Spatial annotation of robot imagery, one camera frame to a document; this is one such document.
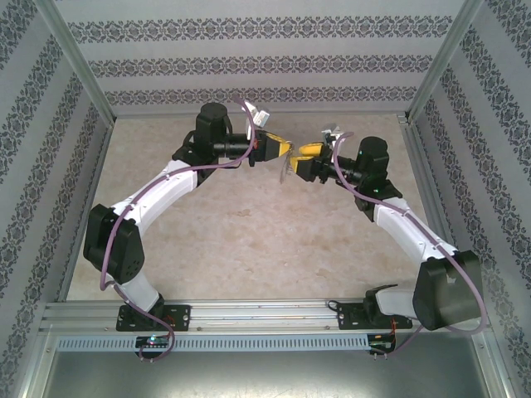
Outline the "grey metal sheet panel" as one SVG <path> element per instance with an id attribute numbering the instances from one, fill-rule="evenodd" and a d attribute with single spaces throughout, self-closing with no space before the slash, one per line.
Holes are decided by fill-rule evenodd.
<path id="1" fill-rule="evenodd" d="M 425 351 L 185 352 L 154 364 L 130 353 L 59 353 L 45 398 L 490 398 L 475 361 Z"/>

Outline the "aluminium side rail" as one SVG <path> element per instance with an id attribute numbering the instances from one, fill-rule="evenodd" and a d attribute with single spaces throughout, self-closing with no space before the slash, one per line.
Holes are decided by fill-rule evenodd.
<path id="1" fill-rule="evenodd" d="M 79 259 L 80 252 L 82 251 L 84 234 L 86 230 L 86 225 L 88 223 L 90 209 L 95 199 L 97 186 L 100 180 L 100 175 L 103 170 L 105 156 L 110 145 L 110 139 L 114 131 L 114 127 L 115 122 L 112 122 L 105 130 L 105 135 L 103 136 L 100 146 L 98 147 L 97 158 L 95 159 L 95 164 L 90 175 L 89 185 L 87 187 L 87 191 L 83 199 L 82 212 L 76 224 L 76 230 L 74 235 L 75 239 L 72 241 L 71 247 L 69 249 L 68 256 L 66 258 L 66 266 L 64 272 L 61 274 L 61 279 L 59 281 L 59 289 L 56 291 L 56 296 L 54 298 L 54 301 L 56 303 L 64 303 L 69 293 L 71 281 L 73 279 L 74 272 L 76 269 L 77 260 Z"/>
<path id="2" fill-rule="evenodd" d="M 436 188 L 436 182 L 421 144 L 417 128 L 408 121 L 405 113 L 399 113 L 397 120 L 417 182 L 421 202 L 426 214 L 427 225 L 440 238 L 454 245 L 455 240 L 451 235 L 451 228 L 447 222 L 441 199 L 439 198 L 439 192 Z"/>

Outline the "aluminium frame bar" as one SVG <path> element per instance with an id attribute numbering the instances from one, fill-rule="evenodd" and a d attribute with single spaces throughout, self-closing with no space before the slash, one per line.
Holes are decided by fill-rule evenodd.
<path id="1" fill-rule="evenodd" d="M 51 332 L 38 334 L 30 356 L 22 368 L 12 398 L 43 398 L 56 355 L 58 337 Z"/>
<path id="2" fill-rule="evenodd" d="M 486 328 L 473 342 L 489 398 L 517 398 L 494 332 Z"/>

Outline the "aluminium frame post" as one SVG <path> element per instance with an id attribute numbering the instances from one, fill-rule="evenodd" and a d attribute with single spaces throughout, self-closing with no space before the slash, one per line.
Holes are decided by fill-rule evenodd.
<path id="1" fill-rule="evenodd" d="M 78 75 L 82 85 L 107 124 L 114 123 L 116 116 L 104 91 L 95 78 L 88 61 L 83 56 L 71 29 L 57 8 L 55 0 L 32 0 L 42 15 L 51 33 L 56 38 L 73 71 Z"/>
<path id="2" fill-rule="evenodd" d="M 407 122 L 411 124 L 422 112 L 438 80 L 452 59 L 460 41 L 485 0 L 464 0 L 451 27 L 441 44 L 431 66 L 421 82 L 412 103 L 406 112 Z"/>

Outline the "circuit board with green light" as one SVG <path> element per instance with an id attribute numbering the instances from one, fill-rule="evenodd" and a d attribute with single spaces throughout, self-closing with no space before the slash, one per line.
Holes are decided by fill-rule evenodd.
<path id="1" fill-rule="evenodd" d="M 153 349 L 166 349 L 170 343 L 170 339 L 167 336 L 151 335 L 147 337 L 137 337 L 135 341 L 135 347 L 137 349 L 153 348 Z"/>

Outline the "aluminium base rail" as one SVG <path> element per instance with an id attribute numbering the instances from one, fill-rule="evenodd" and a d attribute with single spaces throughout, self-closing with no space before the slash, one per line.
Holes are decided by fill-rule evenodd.
<path id="1" fill-rule="evenodd" d="M 301 334 L 341 332 L 336 312 L 325 299 L 302 300 L 184 300 L 170 321 L 188 327 L 189 334 Z M 116 332 L 118 301 L 49 303 L 39 332 L 57 335 L 110 335 Z"/>

